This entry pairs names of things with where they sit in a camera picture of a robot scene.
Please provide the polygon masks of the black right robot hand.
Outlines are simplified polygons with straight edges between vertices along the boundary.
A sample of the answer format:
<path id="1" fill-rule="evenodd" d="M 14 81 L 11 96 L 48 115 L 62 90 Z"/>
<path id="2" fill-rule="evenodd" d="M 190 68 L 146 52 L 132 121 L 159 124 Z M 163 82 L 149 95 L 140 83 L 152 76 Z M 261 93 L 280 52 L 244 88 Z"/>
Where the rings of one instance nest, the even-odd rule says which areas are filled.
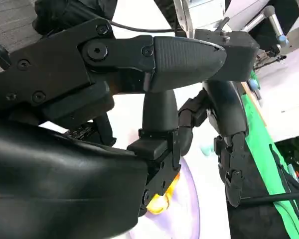
<path id="1" fill-rule="evenodd" d="M 215 43 L 116 39 L 93 19 L 10 54 L 0 72 L 0 239 L 107 239 L 129 231 L 180 172 L 174 90 L 225 63 Z M 140 137 L 126 150 L 45 129 L 75 129 L 144 94 Z"/>

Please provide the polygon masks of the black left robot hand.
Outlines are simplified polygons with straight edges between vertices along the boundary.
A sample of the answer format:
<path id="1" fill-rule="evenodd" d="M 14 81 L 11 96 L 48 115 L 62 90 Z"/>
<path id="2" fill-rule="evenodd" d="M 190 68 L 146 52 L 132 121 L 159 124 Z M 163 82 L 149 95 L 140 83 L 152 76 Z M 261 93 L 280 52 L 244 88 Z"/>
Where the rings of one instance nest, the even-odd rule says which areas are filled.
<path id="1" fill-rule="evenodd" d="M 226 197 L 233 207 L 240 205 L 247 167 L 245 138 L 249 133 L 246 112 L 233 82 L 211 81 L 203 84 L 194 98 L 189 98 L 178 111 L 180 154 L 185 156 L 193 140 L 193 128 L 205 120 L 218 132 L 214 151 L 225 185 Z"/>

